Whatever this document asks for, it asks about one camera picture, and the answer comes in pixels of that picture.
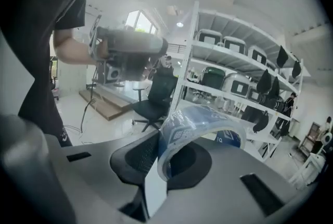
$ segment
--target glass railing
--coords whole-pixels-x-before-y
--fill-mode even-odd
[[[185,49],[186,49],[186,45],[169,43],[169,46],[168,46],[168,52],[172,52],[172,53],[184,54]]]

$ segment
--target window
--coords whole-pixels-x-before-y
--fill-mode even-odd
[[[141,12],[137,20],[135,30],[141,32],[150,32],[151,22],[146,18],[146,16]]]
[[[133,27],[136,31],[156,34],[157,28],[150,22],[141,10],[129,13],[126,25]]]
[[[58,58],[55,56],[50,56],[50,61],[52,61],[51,78],[58,76]]]
[[[139,11],[130,12],[129,16],[127,17],[127,20],[126,20],[126,25],[127,26],[131,26],[131,27],[134,28],[135,22],[136,22],[136,18],[137,18],[138,14],[139,14]]]
[[[155,34],[156,33],[156,28],[155,28],[155,26],[152,26],[151,27],[151,32],[150,32],[151,34]]]

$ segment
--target wooden plank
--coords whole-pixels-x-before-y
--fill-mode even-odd
[[[90,90],[79,91],[79,94],[87,103],[90,101]],[[105,102],[98,94],[93,93],[93,99],[95,102],[91,103],[90,106],[108,121],[124,113],[121,109]]]
[[[128,111],[131,109],[131,104],[129,102],[117,97],[116,95],[108,92],[107,90],[104,90],[100,86],[97,86],[96,89],[93,90],[93,92],[96,95],[102,96],[105,102],[121,109],[122,111]]]

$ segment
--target office chair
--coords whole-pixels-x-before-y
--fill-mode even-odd
[[[134,122],[146,123],[142,132],[144,132],[149,125],[159,130],[159,127],[155,123],[163,122],[160,118],[168,112],[171,101],[170,95],[176,88],[177,80],[177,77],[170,74],[155,73],[148,100],[141,100],[141,91],[145,88],[133,89],[139,91],[139,102],[132,105],[133,110],[147,119],[133,121],[133,124]]]
[[[214,89],[220,90],[222,88],[222,84],[225,78],[225,72],[224,70],[214,68],[214,67],[206,67],[203,71],[203,77],[200,82],[201,85],[211,87]],[[205,92],[199,91],[199,95],[203,96],[205,95]]]

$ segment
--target chair backrest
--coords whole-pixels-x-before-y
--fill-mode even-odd
[[[148,100],[161,106],[169,106],[173,90],[176,88],[178,78],[170,74],[156,72],[148,95]]]
[[[214,73],[205,73],[202,77],[201,84],[208,86],[214,89],[220,90],[224,80],[223,75],[214,74]]]

